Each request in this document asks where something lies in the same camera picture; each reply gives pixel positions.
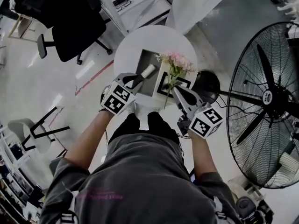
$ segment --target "white cylinder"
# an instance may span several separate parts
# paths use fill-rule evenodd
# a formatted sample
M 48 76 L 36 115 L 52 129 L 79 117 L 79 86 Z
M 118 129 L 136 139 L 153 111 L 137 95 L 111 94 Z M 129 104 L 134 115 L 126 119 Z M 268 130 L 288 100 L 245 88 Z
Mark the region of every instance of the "white cylinder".
M 142 77 L 145 79 L 146 77 L 148 77 L 154 70 L 156 69 L 156 67 L 152 64 L 149 64 L 149 66 L 142 72 Z

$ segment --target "person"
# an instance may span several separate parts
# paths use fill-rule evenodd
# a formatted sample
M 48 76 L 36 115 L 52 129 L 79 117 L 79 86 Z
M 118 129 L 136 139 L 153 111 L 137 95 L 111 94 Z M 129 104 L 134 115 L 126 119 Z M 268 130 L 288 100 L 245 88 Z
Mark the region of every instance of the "person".
M 107 110 L 99 112 L 59 162 L 40 223 L 64 223 L 67 218 L 73 222 L 65 223 L 77 219 L 80 224 L 241 223 L 207 142 L 189 131 L 192 183 L 175 130 L 158 112 L 148 114 L 149 130 L 140 130 L 134 111 L 130 105 L 128 117 L 109 140 L 105 161 L 90 174 L 113 118 Z

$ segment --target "flower bouquet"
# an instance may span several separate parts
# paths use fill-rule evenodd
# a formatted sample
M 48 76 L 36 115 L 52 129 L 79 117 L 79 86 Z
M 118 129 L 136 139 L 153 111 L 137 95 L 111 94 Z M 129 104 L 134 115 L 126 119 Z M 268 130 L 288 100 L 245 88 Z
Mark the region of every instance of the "flower bouquet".
M 164 89 L 167 90 L 167 96 L 164 104 L 165 109 L 170 91 L 175 85 L 180 83 L 177 79 L 179 77 L 184 78 L 187 73 L 194 72 L 195 70 L 192 68 L 192 63 L 185 56 L 177 52 L 166 52 L 165 54 L 156 55 L 156 58 L 158 61 L 162 61 L 162 63 L 168 63 L 170 65 L 167 76 L 168 82 L 164 85 Z

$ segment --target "white round table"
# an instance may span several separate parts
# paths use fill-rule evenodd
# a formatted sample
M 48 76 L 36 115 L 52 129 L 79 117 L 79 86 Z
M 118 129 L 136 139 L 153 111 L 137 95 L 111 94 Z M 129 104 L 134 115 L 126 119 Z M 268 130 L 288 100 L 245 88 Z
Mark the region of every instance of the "white round table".
M 114 57 L 115 76 L 125 72 L 136 73 L 143 49 L 157 53 L 178 52 L 198 68 L 194 48 L 185 36 L 166 26 L 150 25 L 135 30 L 120 43 Z M 161 107 L 164 104 L 162 100 L 140 93 L 137 93 L 135 102 L 150 107 Z

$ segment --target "gray shirt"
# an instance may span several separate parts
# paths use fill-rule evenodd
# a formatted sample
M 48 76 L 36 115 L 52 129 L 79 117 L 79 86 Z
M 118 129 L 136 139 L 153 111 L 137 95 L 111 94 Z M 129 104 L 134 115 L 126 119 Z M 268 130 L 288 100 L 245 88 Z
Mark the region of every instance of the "gray shirt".
M 226 217 L 240 223 L 228 186 L 218 173 L 190 181 L 181 149 L 151 134 L 123 135 L 108 146 L 105 162 L 92 174 L 62 159 L 40 218 L 56 223 L 78 190 L 79 223 L 217 223 L 215 197 Z

